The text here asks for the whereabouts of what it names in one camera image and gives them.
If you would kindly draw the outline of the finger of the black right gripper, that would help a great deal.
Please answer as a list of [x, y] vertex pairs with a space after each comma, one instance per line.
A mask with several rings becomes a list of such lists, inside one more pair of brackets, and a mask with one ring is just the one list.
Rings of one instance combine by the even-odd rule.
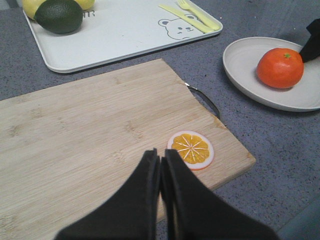
[[313, 20], [306, 29], [310, 38], [299, 52], [304, 63], [320, 56], [320, 19]]

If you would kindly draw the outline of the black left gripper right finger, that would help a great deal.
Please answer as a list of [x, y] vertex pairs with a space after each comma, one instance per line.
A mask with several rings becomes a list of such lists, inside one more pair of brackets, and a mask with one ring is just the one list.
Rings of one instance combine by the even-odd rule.
[[161, 159], [161, 195], [170, 240], [277, 240], [267, 225], [231, 207], [192, 173], [178, 152]]

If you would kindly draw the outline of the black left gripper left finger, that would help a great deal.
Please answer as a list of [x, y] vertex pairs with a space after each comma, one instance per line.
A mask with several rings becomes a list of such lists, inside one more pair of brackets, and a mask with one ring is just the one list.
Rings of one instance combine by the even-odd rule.
[[90, 214], [63, 228], [57, 240], [153, 240], [160, 188], [157, 150], [144, 152], [122, 187]]

